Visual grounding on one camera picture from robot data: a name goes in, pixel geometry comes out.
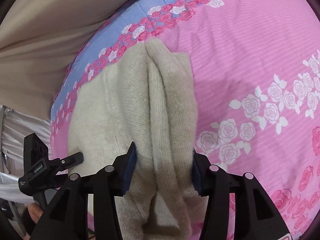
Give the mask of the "person's left hand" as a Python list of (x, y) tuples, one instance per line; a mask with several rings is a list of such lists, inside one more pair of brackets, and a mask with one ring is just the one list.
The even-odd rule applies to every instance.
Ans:
[(43, 214), (43, 209), (36, 203), (29, 204), (22, 213), (22, 224), (28, 236), (33, 233)]

